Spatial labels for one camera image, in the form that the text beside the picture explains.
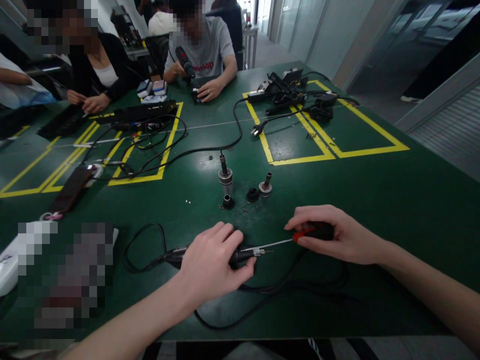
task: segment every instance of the chair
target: chair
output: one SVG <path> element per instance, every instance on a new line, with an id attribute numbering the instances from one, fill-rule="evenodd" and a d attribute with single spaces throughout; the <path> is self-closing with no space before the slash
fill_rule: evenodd
<path id="1" fill-rule="evenodd" d="M 143 39 L 155 64 L 158 75 L 164 75 L 165 62 L 169 54 L 169 34 L 149 36 Z"/>
<path id="2" fill-rule="evenodd" d="M 242 8 L 236 4 L 232 7 L 219 8 L 206 13 L 208 17 L 221 17 L 228 27 L 233 51 L 235 52 L 238 71 L 244 67 L 243 29 L 242 29 Z"/>

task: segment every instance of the black sleeve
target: black sleeve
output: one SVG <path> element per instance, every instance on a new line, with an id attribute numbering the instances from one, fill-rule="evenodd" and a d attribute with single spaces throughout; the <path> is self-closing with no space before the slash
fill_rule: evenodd
<path id="1" fill-rule="evenodd" d="M 131 89 L 136 88 L 141 80 L 139 75 L 131 70 L 133 64 L 127 56 L 121 41 L 115 35 L 104 34 L 100 41 L 118 76 L 118 80 L 105 91 L 105 94 L 112 101 L 116 101 Z"/>
<path id="2" fill-rule="evenodd" d="M 90 96 L 92 92 L 92 66 L 85 55 L 68 55 L 73 72 L 73 90 Z"/>

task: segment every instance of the red screwdriver handle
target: red screwdriver handle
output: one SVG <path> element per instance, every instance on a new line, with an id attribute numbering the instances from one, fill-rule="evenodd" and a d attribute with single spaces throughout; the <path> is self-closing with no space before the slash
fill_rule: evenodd
<path id="1" fill-rule="evenodd" d="M 335 227 L 332 224 L 329 224 L 328 222 L 317 221 L 312 222 L 311 225 L 313 225 L 314 227 L 305 231 L 294 233 L 293 241 L 297 242 L 301 237 L 304 236 L 326 241 L 334 239 Z"/>

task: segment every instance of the black cardigan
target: black cardigan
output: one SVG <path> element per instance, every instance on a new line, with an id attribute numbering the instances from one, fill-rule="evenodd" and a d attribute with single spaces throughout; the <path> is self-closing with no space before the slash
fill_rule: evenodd
<path id="1" fill-rule="evenodd" d="M 100 91 L 105 92 L 112 101 L 115 101 L 125 95 L 129 90 L 137 88 L 142 80 L 139 75 L 129 69 L 133 68 L 134 64 L 127 56 L 118 37 L 110 33 L 99 32 L 98 38 L 115 69 L 118 80 L 109 88 L 103 86 L 89 58 L 83 53 L 83 48 L 77 48 L 68 55 L 73 70 L 73 90 L 85 96 L 90 96 L 93 78 L 96 80 L 96 85 L 100 86 Z"/>

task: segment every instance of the screwdriver shaft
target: screwdriver shaft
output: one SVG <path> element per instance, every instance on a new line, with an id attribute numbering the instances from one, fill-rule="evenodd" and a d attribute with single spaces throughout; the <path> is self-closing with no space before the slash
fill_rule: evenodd
<path id="1" fill-rule="evenodd" d="M 260 246 L 249 247 L 249 248 L 243 249 L 243 250 L 241 250 L 241 251 L 248 251 L 248 250 L 253 250 L 253 249 L 264 249 L 264 248 L 268 248 L 268 247 L 271 247 L 271 246 L 275 246 L 275 245 L 279 245 L 279 244 L 283 244 L 283 243 L 288 243 L 288 242 L 291 242 L 291 241 L 293 241 L 292 238 L 287 239 L 287 240 L 283 240 L 283 241 L 274 242 L 274 243 L 267 244 L 267 245 L 260 245 Z"/>

